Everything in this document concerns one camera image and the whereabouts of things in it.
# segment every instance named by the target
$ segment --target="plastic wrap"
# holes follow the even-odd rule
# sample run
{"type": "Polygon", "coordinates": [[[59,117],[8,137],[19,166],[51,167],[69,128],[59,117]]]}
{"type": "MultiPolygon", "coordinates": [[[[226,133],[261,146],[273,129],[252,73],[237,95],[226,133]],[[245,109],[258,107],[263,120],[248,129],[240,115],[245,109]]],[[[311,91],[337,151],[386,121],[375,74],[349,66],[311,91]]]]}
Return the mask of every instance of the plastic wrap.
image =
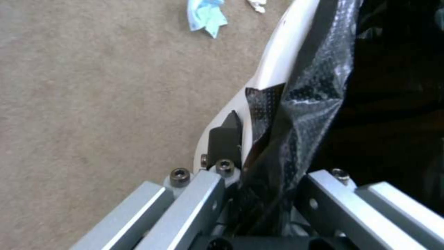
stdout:
{"type": "Polygon", "coordinates": [[[234,200],[235,234],[279,235],[288,221],[295,187],[344,99],[358,5],[320,1],[280,99],[270,94],[279,86],[247,90],[254,144],[234,200]]]}
{"type": "Polygon", "coordinates": [[[232,233],[282,235],[309,167],[388,181],[444,213],[442,4],[367,0],[357,18],[360,3],[322,0],[282,94],[247,91],[254,144],[232,233]]]}

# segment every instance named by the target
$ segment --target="bolt head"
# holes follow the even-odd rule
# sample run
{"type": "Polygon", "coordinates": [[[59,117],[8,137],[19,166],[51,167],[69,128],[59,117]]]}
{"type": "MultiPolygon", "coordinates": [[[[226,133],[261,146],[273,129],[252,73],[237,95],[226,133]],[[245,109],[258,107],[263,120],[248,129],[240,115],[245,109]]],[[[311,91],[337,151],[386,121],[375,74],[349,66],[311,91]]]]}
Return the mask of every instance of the bolt head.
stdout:
{"type": "Polygon", "coordinates": [[[173,187],[185,187],[190,183],[190,172],[185,168],[176,168],[170,173],[170,183],[173,187]]]}
{"type": "Polygon", "coordinates": [[[222,177],[230,177],[234,174],[234,162],[228,159],[221,159],[216,162],[216,172],[222,177]]]}

